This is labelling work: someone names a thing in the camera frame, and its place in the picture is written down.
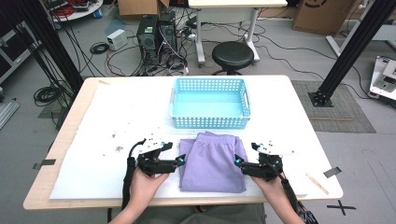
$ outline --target purple cloth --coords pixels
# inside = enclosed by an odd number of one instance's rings
[[[179,167],[181,191],[240,193],[246,190],[244,176],[233,164],[234,154],[247,159],[238,137],[198,133],[196,139],[180,140],[182,154],[186,154],[186,164]]]

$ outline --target light blue basket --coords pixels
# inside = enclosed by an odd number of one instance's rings
[[[179,129],[244,129],[250,120],[242,78],[177,78],[170,104]]]

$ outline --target person's arm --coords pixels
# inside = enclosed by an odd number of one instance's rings
[[[283,223],[303,223],[300,217],[294,212],[290,205],[289,199],[283,189],[280,178],[266,181],[258,177],[251,177],[253,181],[259,186],[264,194],[267,202],[271,204],[276,214],[283,221]]]
[[[132,224],[145,211],[149,202],[154,197],[157,189],[165,181],[169,174],[157,177],[148,176],[140,169],[134,171],[131,183],[131,199],[128,205],[110,222],[110,224]]]

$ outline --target concrete floor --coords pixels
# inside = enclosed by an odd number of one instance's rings
[[[70,21],[82,49],[91,56],[89,49],[97,42],[105,41],[105,30],[115,25],[136,32],[137,21],[124,21],[116,24],[112,14],[100,20],[92,17]],[[335,58],[332,49],[323,35],[313,35],[293,31],[292,21],[263,20],[258,24],[265,28],[265,35],[285,48],[308,48]],[[77,64],[76,53],[65,30],[60,36],[69,54]],[[235,40],[225,29],[206,27],[204,39],[212,41]],[[337,36],[340,44],[343,37]],[[281,49],[264,37],[255,38],[256,46],[268,48],[272,57],[287,59],[298,70],[315,72],[326,77],[335,60],[305,49]],[[205,42],[206,52],[211,52],[215,43]],[[195,46],[189,48],[190,75],[208,75],[219,70],[210,56],[206,64],[199,67],[194,54]],[[258,48],[261,61],[243,69],[243,74],[276,75],[283,74],[292,80],[320,80],[313,74],[293,71],[285,61],[271,59],[268,51]],[[361,74],[364,91],[369,89],[375,57],[378,55],[396,58],[396,52],[387,43],[373,41],[355,63]],[[92,63],[105,74],[105,54],[92,57]],[[113,59],[113,63],[125,73],[134,71],[140,60],[138,48],[125,50]],[[85,69],[84,77],[93,74]],[[344,79],[361,96],[365,96],[359,85],[358,74],[351,70]],[[50,144],[57,135],[51,119],[38,119],[42,110],[34,104],[33,94],[49,85],[41,68],[33,57],[29,57],[5,82],[1,84],[7,99],[17,98],[21,107],[0,131],[0,223],[106,223],[106,209],[68,209],[55,211],[26,211],[22,204],[28,193],[37,170],[36,162],[46,158]],[[317,217],[319,223],[393,223],[396,220],[396,110],[377,100],[361,99],[352,92],[361,109],[373,124],[376,133],[317,133],[332,167],[338,166],[342,173],[337,178],[344,190],[343,205],[354,206],[356,210],[346,210],[344,216],[340,209],[327,208],[337,205],[336,200],[304,202]],[[281,223],[269,204],[265,205],[267,223]]]

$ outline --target chair leg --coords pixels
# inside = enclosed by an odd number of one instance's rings
[[[214,72],[213,74],[212,74],[212,76],[216,76],[218,73],[221,73],[221,72],[226,72],[224,69],[221,69],[221,70],[219,70],[219,71],[217,71],[217,72]]]
[[[235,70],[227,70],[227,76],[235,76],[235,75],[242,76],[242,74],[240,74],[239,72],[237,72]]]

